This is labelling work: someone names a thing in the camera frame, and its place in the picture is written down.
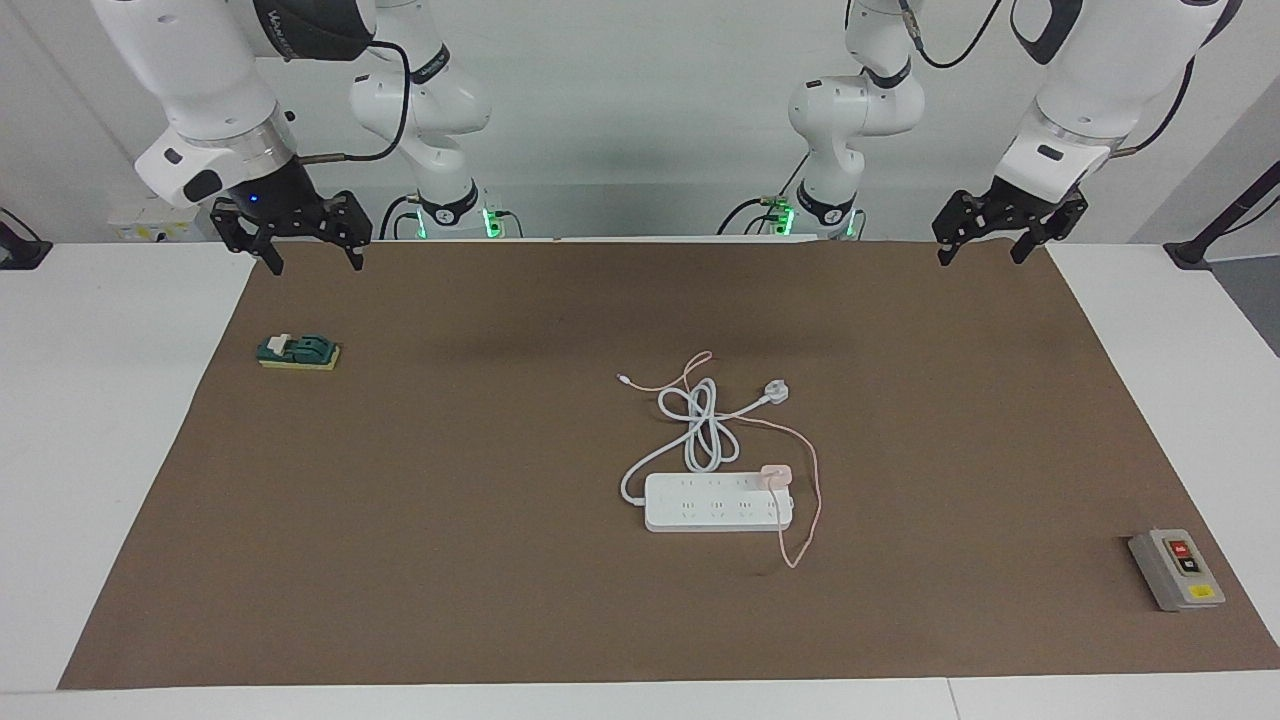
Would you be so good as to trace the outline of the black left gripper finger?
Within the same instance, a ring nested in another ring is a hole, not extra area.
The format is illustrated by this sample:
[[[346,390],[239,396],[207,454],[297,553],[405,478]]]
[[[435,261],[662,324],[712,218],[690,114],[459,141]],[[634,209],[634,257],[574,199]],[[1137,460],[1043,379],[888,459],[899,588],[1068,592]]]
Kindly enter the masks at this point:
[[[1069,195],[1044,219],[1029,220],[1027,232],[1012,246],[1012,261],[1023,264],[1039,246],[1068,237],[1088,206],[1083,195]]]
[[[1000,197],[955,191],[933,219],[940,265],[948,266],[963,245],[998,231],[1000,220]]]

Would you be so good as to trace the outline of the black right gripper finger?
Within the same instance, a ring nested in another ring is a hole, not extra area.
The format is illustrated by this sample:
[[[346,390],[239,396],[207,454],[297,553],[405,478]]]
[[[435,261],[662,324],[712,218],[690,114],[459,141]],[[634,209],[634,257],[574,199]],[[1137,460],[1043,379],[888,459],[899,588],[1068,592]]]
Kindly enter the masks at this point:
[[[274,246],[274,224],[247,220],[232,199],[216,199],[210,209],[210,220],[230,252],[247,252],[264,263],[273,275],[283,274],[284,260]]]
[[[323,242],[343,250],[355,272],[364,269],[365,249],[372,242],[372,223],[349,191],[323,200]]]

